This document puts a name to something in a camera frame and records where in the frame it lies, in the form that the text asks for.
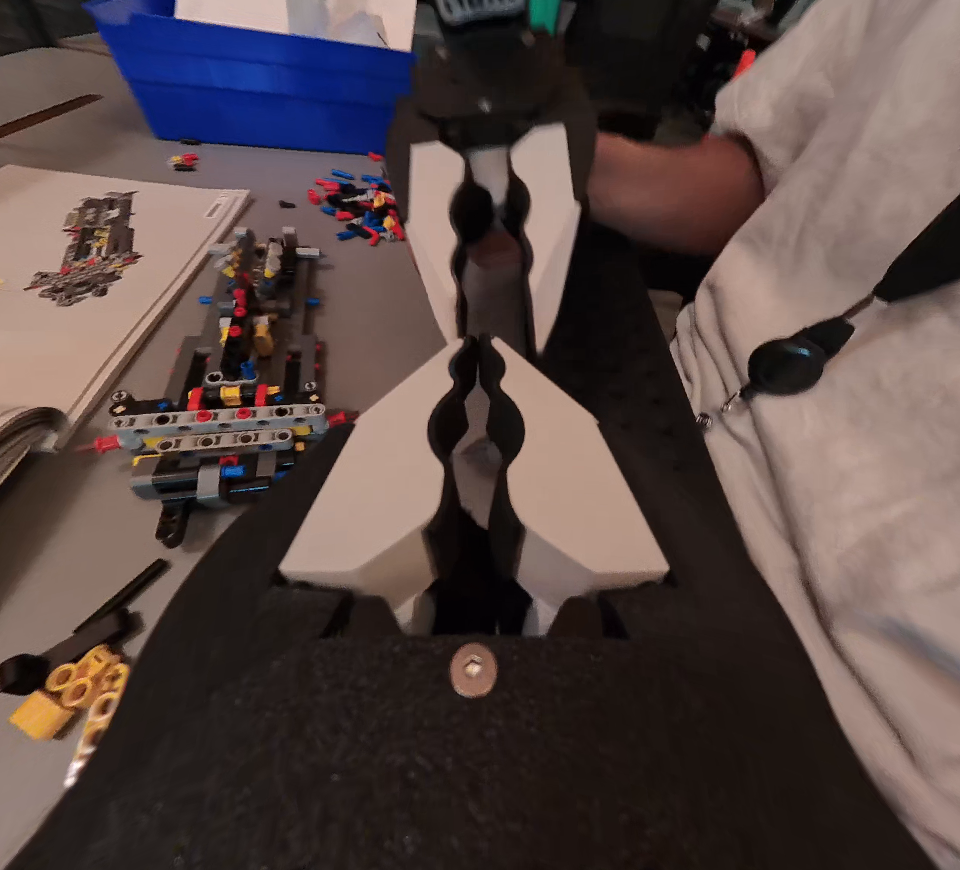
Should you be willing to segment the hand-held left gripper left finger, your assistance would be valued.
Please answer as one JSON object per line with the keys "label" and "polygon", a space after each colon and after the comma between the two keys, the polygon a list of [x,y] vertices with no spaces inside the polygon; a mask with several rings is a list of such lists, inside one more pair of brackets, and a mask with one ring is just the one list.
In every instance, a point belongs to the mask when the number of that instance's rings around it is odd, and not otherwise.
{"label": "hand-held left gripper left finger", "polygon": [[470,427],[478,357],[476,340],[454,341],[358,418],[282,576],[378,598],[403,631],[431,632],[431,589],[459,556],[452,456]]}

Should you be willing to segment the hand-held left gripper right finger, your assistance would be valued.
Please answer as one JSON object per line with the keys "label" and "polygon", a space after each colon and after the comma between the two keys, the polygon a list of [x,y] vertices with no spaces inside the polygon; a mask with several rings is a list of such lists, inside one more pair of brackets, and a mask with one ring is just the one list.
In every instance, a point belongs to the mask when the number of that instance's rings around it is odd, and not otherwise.
{"label": "hand-held left gripper right finger", "polygon": [[501,456],[488,531],[498,572],[546,634],[572,599],[661,584],[669,564],[594,416],[486,337],[486,434]]}

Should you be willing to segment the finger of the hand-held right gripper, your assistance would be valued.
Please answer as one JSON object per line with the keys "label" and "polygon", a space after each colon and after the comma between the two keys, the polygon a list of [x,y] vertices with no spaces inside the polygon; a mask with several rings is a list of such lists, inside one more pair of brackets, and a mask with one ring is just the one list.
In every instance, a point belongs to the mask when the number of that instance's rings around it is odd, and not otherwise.
{"label": "finger of the hand-held right gripper", "polygon": [[527,132],[510,149],[510,170],[526,194],[519,237],[530,352],[537,357],[556,325],[582,216],[566,125],[541,124]]}
{"label": "finger of the hand-held right gripper", "polygon": [[414,144],[410,156],[409,206],[405,233],[440,333],[459,339],[459,283],[454,261],[460,238],[451,220],[454,195],[466,163],[438,141]]}

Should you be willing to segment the grey lego car chassis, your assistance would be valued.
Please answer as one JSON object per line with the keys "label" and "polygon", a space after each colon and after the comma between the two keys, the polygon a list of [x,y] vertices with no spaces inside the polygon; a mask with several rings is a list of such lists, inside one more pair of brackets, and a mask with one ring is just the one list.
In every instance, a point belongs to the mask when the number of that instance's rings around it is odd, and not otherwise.
{"label": "grey lego car chassis", "polygon": [[155,539],[170,550],[192,512],[259,499],[328,431],[358,417],[324,399],[327,350],[314,323],[326,255],[287,226],[268,239],[236,228],[210,257],[217,286],[164,393],[114,393],[106,435],[85,446],[128,456],[130,488],[159,505]]}

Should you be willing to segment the person's right forearm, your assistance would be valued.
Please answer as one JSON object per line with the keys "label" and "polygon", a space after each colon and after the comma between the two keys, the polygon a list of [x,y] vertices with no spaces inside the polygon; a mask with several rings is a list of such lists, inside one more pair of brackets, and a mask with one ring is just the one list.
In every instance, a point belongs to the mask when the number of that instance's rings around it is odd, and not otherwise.
{"label": "person's right forearm", "polygon": [[765,199],[752,148],[738,138],[660,146],[600,132],[587,183],[593,221],[670,254],[717,257]]}

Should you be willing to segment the pile of mixed lego pins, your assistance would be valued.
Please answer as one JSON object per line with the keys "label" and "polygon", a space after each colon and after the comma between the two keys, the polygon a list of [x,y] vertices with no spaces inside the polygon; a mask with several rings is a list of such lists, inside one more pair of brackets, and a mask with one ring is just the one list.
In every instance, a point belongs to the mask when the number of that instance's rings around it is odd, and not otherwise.
{"label": "pile of mixed lego pins", "polygon": [[370,248],[407,241],[386,158],[381,153],[371,152],[359,163],[330,168],[310,182],[305,200],[334,221],[336,240],[359,240]]}

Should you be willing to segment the black lego axle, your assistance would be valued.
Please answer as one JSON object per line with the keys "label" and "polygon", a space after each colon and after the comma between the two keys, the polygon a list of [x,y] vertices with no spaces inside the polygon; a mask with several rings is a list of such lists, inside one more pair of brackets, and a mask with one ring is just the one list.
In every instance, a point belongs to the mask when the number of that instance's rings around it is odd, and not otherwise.
{"label": "black lego axle", "polygon": [[96,624],[109,615],[127,608],[144,592],[153,586],[162,576],[171,569],[171,561],[158,558],[145,567],[113,596],[106,600],[96,611],[74,629],[73,634],[79,634],[90,625]]}

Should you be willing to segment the lego instruction booklet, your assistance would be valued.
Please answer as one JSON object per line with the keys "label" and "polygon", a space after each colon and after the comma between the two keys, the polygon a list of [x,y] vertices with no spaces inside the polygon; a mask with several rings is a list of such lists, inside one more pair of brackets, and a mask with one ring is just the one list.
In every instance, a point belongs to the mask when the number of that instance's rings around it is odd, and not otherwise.
{"label": "lego instruction booklet", "polygon": [[250,200],[2,167],[2,483],[69,441]]}

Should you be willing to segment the black curved lego liftarm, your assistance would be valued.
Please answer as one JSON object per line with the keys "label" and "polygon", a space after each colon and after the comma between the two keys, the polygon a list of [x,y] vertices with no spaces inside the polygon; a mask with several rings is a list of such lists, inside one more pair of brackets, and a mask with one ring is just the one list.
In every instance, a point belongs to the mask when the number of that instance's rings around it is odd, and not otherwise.
{"label": "black curved lego liftarm", "polygon": [[1,663],[1,692],[9,696],[30,696],[45,686],[56,668],[76,663],[93,648],[122,643],[141,626],[137,613],[119,609],[91,620],[41,654],[9,657]]}

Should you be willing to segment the pile of yellow lego pieces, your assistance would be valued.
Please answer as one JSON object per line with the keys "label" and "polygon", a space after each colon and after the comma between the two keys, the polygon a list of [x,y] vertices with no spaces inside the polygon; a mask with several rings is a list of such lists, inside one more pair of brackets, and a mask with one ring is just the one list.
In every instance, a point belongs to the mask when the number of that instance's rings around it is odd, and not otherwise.
{"label": "pile of yellow lego pieces", "polygon": [[51,743],[71,731],[77,744],[63,788],[71,791],[88,769],[116,717],[128,688],[132,666],[105,644],[73,662],[53,668],[8,718],[22,736]]}

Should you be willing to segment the person's right hand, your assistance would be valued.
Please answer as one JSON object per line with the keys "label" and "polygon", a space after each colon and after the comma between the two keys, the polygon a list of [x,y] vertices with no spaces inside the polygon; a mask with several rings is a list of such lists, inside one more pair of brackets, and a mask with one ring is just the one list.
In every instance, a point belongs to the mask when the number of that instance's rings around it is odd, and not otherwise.
{"label": "person's right hand", "polygon": [[492,230],[470,249],[470,259],[481,268],[522,267],[521,244],[506,230]]}

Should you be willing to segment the black office chair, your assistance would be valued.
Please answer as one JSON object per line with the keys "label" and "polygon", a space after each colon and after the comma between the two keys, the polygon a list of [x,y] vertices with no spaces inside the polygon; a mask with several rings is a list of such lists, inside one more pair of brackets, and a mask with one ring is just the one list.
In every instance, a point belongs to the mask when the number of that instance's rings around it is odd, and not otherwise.
{"label": "black office chair", "polygon": [[565,53],[599,129],[648,141],[720,0],[580,0]]}

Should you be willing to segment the blue plastic bin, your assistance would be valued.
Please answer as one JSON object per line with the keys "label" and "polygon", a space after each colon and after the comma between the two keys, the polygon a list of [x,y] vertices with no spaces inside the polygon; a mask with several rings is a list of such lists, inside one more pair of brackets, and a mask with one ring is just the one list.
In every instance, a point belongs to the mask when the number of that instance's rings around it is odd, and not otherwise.
{"label": "blue plastic bin", "polygon": [[175,3],[82,5],[156,138],[385,152],[414,54],[180,20]]}

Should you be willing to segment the person's white shirt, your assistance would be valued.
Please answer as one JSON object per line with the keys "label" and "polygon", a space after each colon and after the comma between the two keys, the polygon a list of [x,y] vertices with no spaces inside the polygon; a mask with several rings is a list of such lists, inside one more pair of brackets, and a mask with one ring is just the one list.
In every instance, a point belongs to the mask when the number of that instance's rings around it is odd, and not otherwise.
{"label": "person's white shirt", "polygon": [[766,199],[674,359],[754,563],[940,868],[959,841],[958,285],[874,304],[808,392],[719,408],[763,343],[861,301],[958,197],[959,0],[818,0],[720,94]]}

